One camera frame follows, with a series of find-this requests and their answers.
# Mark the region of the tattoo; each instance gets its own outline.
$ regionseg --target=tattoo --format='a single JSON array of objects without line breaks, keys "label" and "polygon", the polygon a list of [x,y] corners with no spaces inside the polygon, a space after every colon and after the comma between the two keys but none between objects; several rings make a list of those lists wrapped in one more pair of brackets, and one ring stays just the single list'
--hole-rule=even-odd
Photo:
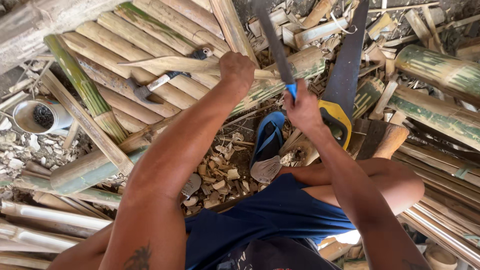
[{"label": "tattoo", "polygon": [[405,269],[410,269],[410,270],[431,270],[430,267],[425,267],[423,265],[419,265],[419,264],[414,264],[414,263],[411,263],[405,259],[402,260],[402,264],[404,266],[406,266]]},{"label": "tattoo", "polygon": [[152,255],[150,251],[150,242],[147,246],[141,246],[139,249],[135,250],[135,253],[123,264],[124,270],[148,270],[149,264],[148,260]]}]

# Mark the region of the man's right arm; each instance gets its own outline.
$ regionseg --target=man's right arm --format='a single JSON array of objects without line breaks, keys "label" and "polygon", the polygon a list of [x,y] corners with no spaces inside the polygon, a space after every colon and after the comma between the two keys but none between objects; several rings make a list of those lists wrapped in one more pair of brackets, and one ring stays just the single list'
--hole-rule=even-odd
[{"label": "man's right arm", "polygon": [[339,205],[362,236],[370,269],[430,269],[372,180],[333,138],[317,104],[303,80],[295,102],[285,93],[287,116],[318,150]]}]

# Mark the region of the blade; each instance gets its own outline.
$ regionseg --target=blade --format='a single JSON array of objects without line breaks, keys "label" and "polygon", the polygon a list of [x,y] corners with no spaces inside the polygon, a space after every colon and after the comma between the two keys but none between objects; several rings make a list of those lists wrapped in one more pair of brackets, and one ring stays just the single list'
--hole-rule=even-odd
[{"label": "blade", "polygon": [[278,71],[280,72],[282,81],[284,81],[286,84],[295,83],[290,70],[290,65],[288,64],[287,57],[285,55],[285,51],[283,51],[283,44],[280,42],[280,40],[278,40],[275,34],[275,29],[273,28],[270,17],[268,16],[265,0],[253,0],[252,4],[255,14],[257,14],[257,17],[260,20],[260,25],[267,36],[268,44],[275,59]]},{"label": "blade", "polygon": [[355,30],[355,25],[357,31],[353,34],[347,34],[345,37],[333,71],[331,71],[330,80],[322,96],[322,100],[340,105],[350,121],[352,121],[353,103],[357,92],[368,7],[368,0],[362,0],[355,10],[351,26],[348,29],[352,32]]}]

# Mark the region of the white bucket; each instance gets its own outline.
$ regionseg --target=white bucket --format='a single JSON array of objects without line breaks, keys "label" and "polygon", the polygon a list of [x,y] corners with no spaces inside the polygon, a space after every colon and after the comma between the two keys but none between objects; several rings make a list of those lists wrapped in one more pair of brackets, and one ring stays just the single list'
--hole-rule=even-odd
[{"label": "white bucket", "polygon": [[[33,111],[39,104],[49,108],[53,114],[53,125],[47,129],[37,124],[33,118]],[[28,100],[19,103],[13,110],[13,120],[25,132],[33,134],[47,134],[54,130],[65,128],[73,123],[73,117],[58,101]]]}]

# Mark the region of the blue shorts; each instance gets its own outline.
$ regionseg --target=blue shorts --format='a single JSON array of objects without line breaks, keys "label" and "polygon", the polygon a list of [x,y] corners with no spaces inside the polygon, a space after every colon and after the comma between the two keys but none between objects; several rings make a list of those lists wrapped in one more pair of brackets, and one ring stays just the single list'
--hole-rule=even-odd
[{"label": "blue shorts", "polygon": [[319,201],[302,188],[291,173],[276,178],[261,192],[221,214],[203,209],[186,218],[185,269],[215,269],[231,250],[253,239],[272,236],[325,237],[355,230],[341,208]]}]

